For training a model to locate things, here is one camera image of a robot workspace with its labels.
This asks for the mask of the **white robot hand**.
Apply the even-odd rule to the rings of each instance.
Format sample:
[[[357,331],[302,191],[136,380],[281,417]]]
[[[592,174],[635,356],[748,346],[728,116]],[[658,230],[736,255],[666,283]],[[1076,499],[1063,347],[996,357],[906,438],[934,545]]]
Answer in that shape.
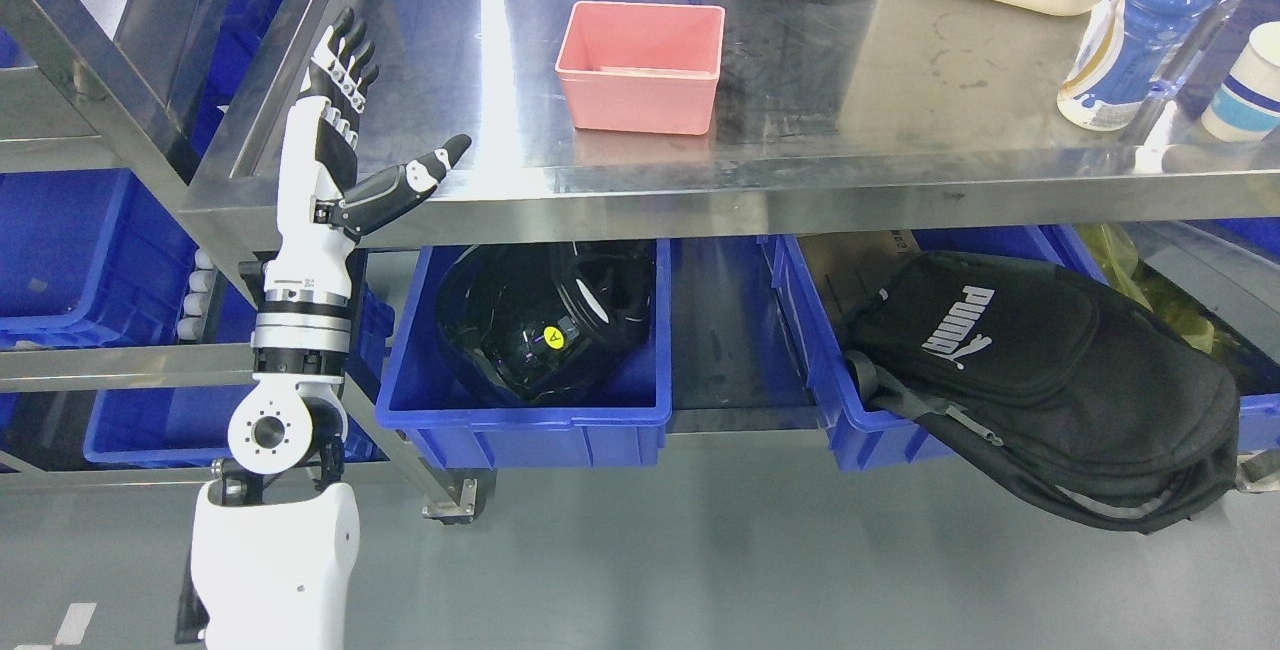
[[[347,6],[311,50],[303,97],[285,118],[276,193],[282,246],[266,266],[269,278],[349,276],[351,237],[372,234],[424,203],[472,145],[471,136],[452,136],[433,152],[355,184],[353,147],[380,75],[370,65],[376,44],[366,35]]]

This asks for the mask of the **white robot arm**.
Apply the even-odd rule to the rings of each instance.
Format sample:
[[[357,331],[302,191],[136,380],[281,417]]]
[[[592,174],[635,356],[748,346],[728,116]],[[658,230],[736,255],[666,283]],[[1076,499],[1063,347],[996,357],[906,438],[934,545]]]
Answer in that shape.
[[[306,59],[276,184],[278,253],[262,264],[253,386],[227,427],[230,457],[195,504],[189,591],[207,649],[340,649],[360,513],[343,480],[355,296],[365,235],[442,186],[470,136],[358,177],[361,118],[379,70],[367,27],[344,9]]]

